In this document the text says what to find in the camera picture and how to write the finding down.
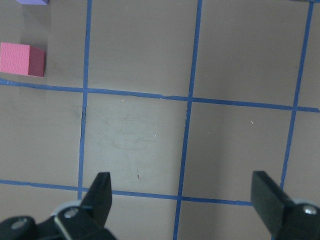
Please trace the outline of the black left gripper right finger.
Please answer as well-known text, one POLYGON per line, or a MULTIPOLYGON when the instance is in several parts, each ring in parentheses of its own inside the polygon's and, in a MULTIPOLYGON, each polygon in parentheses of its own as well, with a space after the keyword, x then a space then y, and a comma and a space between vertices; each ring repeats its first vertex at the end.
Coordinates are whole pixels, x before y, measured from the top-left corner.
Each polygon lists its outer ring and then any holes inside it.
POLYGON ((290 198, 266 172, 252 173, 250 200, 274 240, 320 238, 320 207, 290 198))

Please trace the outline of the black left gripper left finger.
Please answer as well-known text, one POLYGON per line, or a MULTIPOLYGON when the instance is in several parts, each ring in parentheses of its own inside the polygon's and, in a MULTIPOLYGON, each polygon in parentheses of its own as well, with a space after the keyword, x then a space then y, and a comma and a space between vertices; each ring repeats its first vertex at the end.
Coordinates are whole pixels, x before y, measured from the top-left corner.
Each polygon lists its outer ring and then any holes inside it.
POLYGON ((111 175, 100 172, 79 205, 61 209, 54 223, 64 240, 115 240, 105 228, 111 206, 111 175))

